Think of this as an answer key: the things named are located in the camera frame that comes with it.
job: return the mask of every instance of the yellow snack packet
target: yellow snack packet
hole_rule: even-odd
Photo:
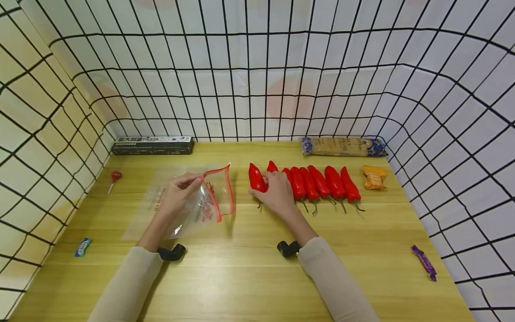
[[[386,178],[386,171],[375,166],[364,165],[363,173],[367,176],[365,180],[366,190],[386,189],[383,185],[383,180]]]

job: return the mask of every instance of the forearm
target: forearm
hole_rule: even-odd
[[[299,208],[295,207],[289,210],[288,214],[283,216],[283,218],[300,247],[304,247],[309,240],[318,237],[318,234],[313,230],[306,218],[304,218]]]
[[[336,322],[379,322],[359,285],[322,237],[300,249],[299,261]]]
[[[159,254],[132,247],[99,298],[88,322],[133,322],[163,261]]]
[[[158,251],[159,245],[168,234],[173,218],[173,216],[165,216],[157,213],[136,246],[143,247],[150,252]]]

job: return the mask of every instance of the wooden table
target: wooden table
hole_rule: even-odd
[[[384,158],[303,157],[298,143],[198,143],[191,156],[112,157],[21,300],[11,322],[85,321],[134,242],[121,237],[163,164],[232,162],[236,211],[180,243],[181,262],[166,263],[149,295],[141,321],[331,321],[312,280],[296,257],[276,249],[292,241],[285,226],[248,194],[249,162],[261,169],[347,166],[360,188],[365,213],[348,214],[325,201],[306,215],[361,285],[381,321],[472,322],[473,318]],[[388,172],[387,191],[364,190],[361,166]],[[106,194],[110,173],[124,177]],[[86,256],[74,258],[84,237]],[[430,258],[438,282],[429,281],[410,246]]]

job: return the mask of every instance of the clear plastic bag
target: clear plastic bag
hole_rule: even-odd
[[[168,238],[182,237],[210,224],[221,222],[222,216],[234,212],[234,198],[229,177],[230,165],[229,163],[223,168],[213,165],[209,167],[173,166],[156,170],[156,175],[142,198],[140,208],[134,215],[122,240],[138,240],[143,235],[161,204],[168,180],[174,175],[180,176],[188,171],[203,173],[202,185],[190,196],[184,211],[172,223]],[[215,170],[206,171],[208,168],[215,168]],[[171,176],[167,178],[163,176],[163,173],[171,174]]]

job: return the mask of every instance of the blue packaging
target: blue packaging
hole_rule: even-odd
[[[77,247],[77,250],[75,251],[74,257],[84,257],[86,255],[86,249],[91,244],[90,238],[84,238],[82,243],[80,243],[79,247]]]

